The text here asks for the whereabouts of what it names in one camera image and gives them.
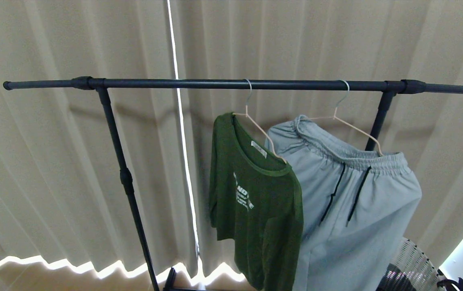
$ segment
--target elastic waistband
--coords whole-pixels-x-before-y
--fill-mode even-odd
[[[350,144],[329,134],[316,123],[298,116],[294,122],[294,131],[302,138],[311,151],[323,155],[335,162],[344,163],[347,167],[366,170],[387,175],[403,175],[411,173],[403,153],[385,153],[379,156],[377,152],[361,151]]]

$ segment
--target clothes hanger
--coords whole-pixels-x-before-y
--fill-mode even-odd
[[[277,155],[277,154],[275,153],[275,151],[274,151],[274,143],[273,143],[273,140],[267,135],[267,133],[265,133],[265,131],[262,129],[262,127],[260,127],[260,125],[257,124],[257,123],[253,120],[253,118],[251,118],[251,116],[248,114],[248,104],[250,103],[250,98],[251,98],[251,95],[253,94],[253,87],[252,87],[252,85],[251,85],[250,80],[248,80],[248,79],[245,79],[245,80],[248,81],[248,84],[250,85],[250,95],[248,96],[248,99],[246,99],[246,113],[245,113],[245,114],[238,114],[238,113],[233,112],[232,114],[233,114],[233,115],[246,116],[249,120],[251,120],[251,122],[253,122],[253,124],[255,124],[256,127],[257,127],[258,129],[260,129],[260,130],[262,131],[262,133],[265,135],[265,137],[269,140],[269,143],[271,144],[271,148],[273,149],[272,152],[273,152],[274,156],[281,158],[281,159],[284,161],[284,163],[287,164],[287,161],[286,161],[283,157],[281,157],[281,156],[279,156],[279,155]]]
[[[335,105],[335,109],[334,109],[334,115],[333,116],[322,116],[322,117],[314,117],[314,118],[305,118],[305,119],[309,119],[309,120],[313,120],[313,119],[326,119],[326,118],[331,118],[333,120],[337,120],[337,121],[340,121],[342,122],[343,124],[346,124],[348,125],[349,127],[355,129],[356,131],[362,133],[363,135],[366,135],[368,136],[368,138],[370,138],[371,140],[375,141],[375,143],[377,144],[377,152],[379,153],[380,156],[384,156],[383,155],[383,151],[381,150],[381,144],[379,143],[379,140],[377,140],[376,138],[374,138],[373,136],[369,135],[368,133],[362,131],[361,129],[357,128],[357,127],[354,127],[353,125],[351,125],[350,123],[342,120],[341,118],[337,117],[337,108],[339,107],[340,103],[346,99],[346,97],[348,97],[348,94],[350,93],[350,85],[348,84],[347,81],[345,80],[339,80],[339,81],[342,81],[346,84],[346,88],[347,88],[347,91],[346,91],[346,95],[341,98],[341,100],[339,100],[336,105]]]

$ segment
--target light blue shorts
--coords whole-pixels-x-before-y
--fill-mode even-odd
[[[420,185],[403,153],[361,151],[303,118],[268,131],[302,189],[293,290],[375,291],[422,197]]]

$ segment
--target hanger hook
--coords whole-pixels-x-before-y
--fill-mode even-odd
[[[250,95],[248,96],[248,99],[246,99],[246,107],[247,107],[248,104],[250,103],[251,95],[253,94],[253,86],[251,85],[250,80],[248,79],[245,79],[245,80],[248,81],[248,84],[250,85]]]
[[[339,107],[339,104],[340,104],[341,102],[343,102],[343,100],[345,100],[346,97],[348,97],[348,94],[350,93],[350,85],[348,84],[348,82],[345,81],[345,80],[338,80],[338,81],[341,81],[341,82],[343,82],[343,83],[346,84],[346,90],[347,90],[347,91],[346,91],[345,96],[344,96],[343,98],[341,98],[341,100],[339,100],[339,101],[335,104],[335,107],[336,107],[336,108]]]

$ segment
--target vertical black pole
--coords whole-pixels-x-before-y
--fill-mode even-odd
[[[156,281],[154,269],[152,268],[151,253],[149,252],[149,246],[147,245],[145,233],[143,232],[143,225],[141,224],[140,213],[138,210],[138,205],[136,204],[136,198],[134,196],[133,176],[126,166],[126,158],[124,158],[122,144],[120,144],[120,138],[118,137],[117,124],[115,123],[113,109],[111,109],[109,94],[107,92],[107,88],[103,87],[97,87],[97,92],[99,93],[99,98],[101,100],[102,106],[104,107],[104,114],[106,115],[109,132],[111,134],[111,139],[113,140],[113,146],[115,147],[115,153],[117,154],[117,160],[120,166],[120,182],[122,182],[129,200],[129,206],[131,207],[131,213],[133,214],[136,231],[138,232],[138,238],[140,239],[141,249],[143,251],[143,256],[145,257],[145,262],[147,263],[149,276],[151,277],[152,288],[154,291],[160,291],[158,282]]]
[[[375,116],[375,121],[373,122],[372,131],[370,131],[370,135],[373,136],[375,139],[379,138],[379,134],[381,133],[381,129],[384,124],[384,118],[386,118],[386,114],[390,109],[391,102],[393,97],[395,97],[396,92],[383,92],[381,96],[381,101],[379,102],[379,110],[377,111],[377,116]],[[368,143],[366,144],[365,151],[373,151],[375,149],[375,142],[368,138]]]

